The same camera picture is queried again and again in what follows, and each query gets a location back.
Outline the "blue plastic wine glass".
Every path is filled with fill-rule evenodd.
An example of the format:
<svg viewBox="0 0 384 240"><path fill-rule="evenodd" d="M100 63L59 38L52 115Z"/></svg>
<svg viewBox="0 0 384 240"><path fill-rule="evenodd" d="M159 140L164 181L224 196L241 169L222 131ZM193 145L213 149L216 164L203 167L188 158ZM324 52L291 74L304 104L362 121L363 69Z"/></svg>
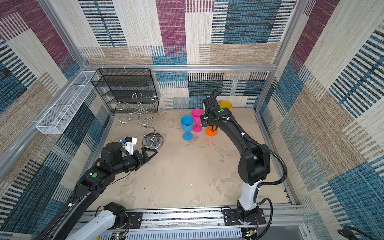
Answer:
<svg viewBox="0 0 384 240"><path fill-rule="evenodd" d="M191 131L194 127L194 119L190 116L184 116L181 118L181 126L184 131L183 133L183 139L185 141L190 141L193 139L193 134Z"/></svg>

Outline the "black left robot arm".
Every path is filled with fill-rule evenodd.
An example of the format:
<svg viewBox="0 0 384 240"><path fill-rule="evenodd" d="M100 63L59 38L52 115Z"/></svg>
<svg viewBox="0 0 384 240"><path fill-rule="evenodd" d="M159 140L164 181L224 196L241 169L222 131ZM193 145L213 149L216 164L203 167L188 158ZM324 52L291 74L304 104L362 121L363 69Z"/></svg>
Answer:
<svg viewBox="0 0 384 240"><path fill-rule="evenodd" d="M137 171L156 154L147 149L135 150L130 155L122 143L112 142L102 149L98 163L88 169L76 183L75 191L48 225L35 237L36 240L64 240L88 207L105 191L120 173Z"/></svg>

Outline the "orange plastic wine glass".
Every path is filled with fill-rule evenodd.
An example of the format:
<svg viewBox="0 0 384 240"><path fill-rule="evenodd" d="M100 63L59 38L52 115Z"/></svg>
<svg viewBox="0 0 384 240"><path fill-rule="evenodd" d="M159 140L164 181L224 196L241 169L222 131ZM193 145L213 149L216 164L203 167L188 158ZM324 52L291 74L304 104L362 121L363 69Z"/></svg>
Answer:
<svg viewBox="0 0 384 240"><path fill-rule="evenodd" d="M214 137L217 135L217 128L216 126L209 126L206 128L206 134L209 137Z"/></svg>

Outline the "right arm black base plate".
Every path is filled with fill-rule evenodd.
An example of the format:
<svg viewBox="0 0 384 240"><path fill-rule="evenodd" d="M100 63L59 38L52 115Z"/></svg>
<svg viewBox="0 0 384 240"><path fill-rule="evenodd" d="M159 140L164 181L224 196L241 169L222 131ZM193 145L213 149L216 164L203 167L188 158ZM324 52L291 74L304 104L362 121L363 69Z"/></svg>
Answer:
<svg viewBox="0 0 384 240"><path fill-rule="evenodd" d="M237 225L264 225L266 218L263 209L256 207L251 211L242 211L242 209L231 209L229 207L221 208L226 226Z"/></svg>

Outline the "yellow plastic wine glass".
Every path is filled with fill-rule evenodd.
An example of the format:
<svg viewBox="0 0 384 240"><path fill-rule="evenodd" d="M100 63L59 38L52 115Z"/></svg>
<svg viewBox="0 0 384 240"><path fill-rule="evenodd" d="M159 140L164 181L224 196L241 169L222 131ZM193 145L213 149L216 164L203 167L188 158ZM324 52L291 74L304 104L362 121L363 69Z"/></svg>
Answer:
<svg viewBox="0 0 384 240"><path fill-rule="evenodd" d="M221 109L227 108L228 110L231 110L232 106L233 106L232 103L228 102L228 101L223 101L223 102L220 103L220 108Z"/></svg>

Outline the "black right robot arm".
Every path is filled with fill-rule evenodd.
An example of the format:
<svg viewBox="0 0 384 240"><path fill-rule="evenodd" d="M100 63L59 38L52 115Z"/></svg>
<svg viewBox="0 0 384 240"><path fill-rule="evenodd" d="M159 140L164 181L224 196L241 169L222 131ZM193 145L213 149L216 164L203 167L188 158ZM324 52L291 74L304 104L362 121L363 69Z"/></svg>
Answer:
<svg viewBox="0 0 384 240"><path fill-rule="evenodd" d="M232 112L220 108L216 98L203 100L204 114L201 116L203 127L216 127L224 132L236 146L240 161L238 173L243 181L243 189L237 203L239 222L250 224L258 214L257 197L260 184L271 172L269 153L254 144L252 138L238 124Z"/></svg>

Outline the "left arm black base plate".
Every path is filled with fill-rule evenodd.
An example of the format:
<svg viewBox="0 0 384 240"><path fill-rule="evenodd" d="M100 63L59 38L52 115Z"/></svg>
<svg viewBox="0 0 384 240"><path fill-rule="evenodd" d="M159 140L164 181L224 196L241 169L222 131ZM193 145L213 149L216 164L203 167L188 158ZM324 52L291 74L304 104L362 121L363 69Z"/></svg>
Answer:
<svg viewBox="0 0 384 240"><path fill-rule="evenodd" d="M117 229L139 229L142 224L143 212L125 212L118 217Z"/></svg>

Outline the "pink plastic wine glass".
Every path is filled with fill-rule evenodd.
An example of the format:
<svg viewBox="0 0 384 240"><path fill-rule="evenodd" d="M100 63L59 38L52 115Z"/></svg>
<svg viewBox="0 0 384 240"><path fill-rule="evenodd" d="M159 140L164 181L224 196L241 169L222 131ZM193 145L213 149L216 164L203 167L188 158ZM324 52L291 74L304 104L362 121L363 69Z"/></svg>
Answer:
<svg viewBox="0 0 384 240"><path fill-rule="evenodd" d="M191 116L194 120L193 132L200 133L203 130L201 125L201 115L204 115L205 112L202 109L194 109L191 112Z"/></svg>

